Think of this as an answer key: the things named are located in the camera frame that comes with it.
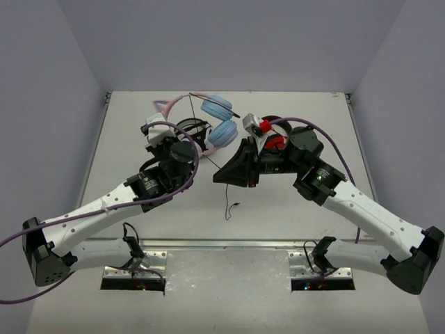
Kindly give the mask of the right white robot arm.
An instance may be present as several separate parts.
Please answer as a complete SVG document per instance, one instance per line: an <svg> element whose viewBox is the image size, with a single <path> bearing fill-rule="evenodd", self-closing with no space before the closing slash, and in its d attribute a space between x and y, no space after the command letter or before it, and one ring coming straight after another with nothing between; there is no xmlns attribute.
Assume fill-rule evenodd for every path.
<svg viewBox="0 0 445 334"><path fill-rule="evenodd" d="M305 200L344 217L377 241L370 246L322 238L311 252L317 274L350 267L385 276L404 292L419 295L440 259L444 233L413 225L370 199L320 158L323 148L309 126L292 129L282 149L260 150L249 136L213 181L252 188L260 175L296 174L293 187Z"/></svg>

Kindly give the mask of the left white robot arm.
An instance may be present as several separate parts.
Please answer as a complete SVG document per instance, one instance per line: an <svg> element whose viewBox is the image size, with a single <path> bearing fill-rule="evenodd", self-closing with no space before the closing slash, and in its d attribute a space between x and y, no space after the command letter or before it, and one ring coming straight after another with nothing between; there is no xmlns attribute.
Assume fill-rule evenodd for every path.
<svg viewBox="0 0 445 334"><path fill-rule="evenodd" d="M34 283L45 287L87 268L135 268L144 253L135 237L89 241L94 234L133 216L147 213L172 200L191 185L195 148L172 137L149 151L149 166L129 177L106 195L63 216L22 224L23 251Z"/></svg>

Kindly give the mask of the pink blue cat-ear headphones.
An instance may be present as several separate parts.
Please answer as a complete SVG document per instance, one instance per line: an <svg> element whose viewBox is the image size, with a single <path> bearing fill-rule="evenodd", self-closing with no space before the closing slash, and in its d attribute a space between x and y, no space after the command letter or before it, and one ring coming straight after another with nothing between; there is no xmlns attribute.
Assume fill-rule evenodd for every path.
<svg viewBox="0 0 445 334"><path fill-rule="evenodd" d="M174 105L184 98L189 99L191 106L192 116L189 118L206 120L213 127L207 138L205 150L193 140L200 157L209 156L219 149L226 148L236 139L238 129L235 119L239 115L233 111L232 103L220 96L208 93L188 93L173 100L154 100L152 104L155 110L162 113L167 120ZM181 140L185 139L184 133L186 132L181 128L175 131Z"/></svg>

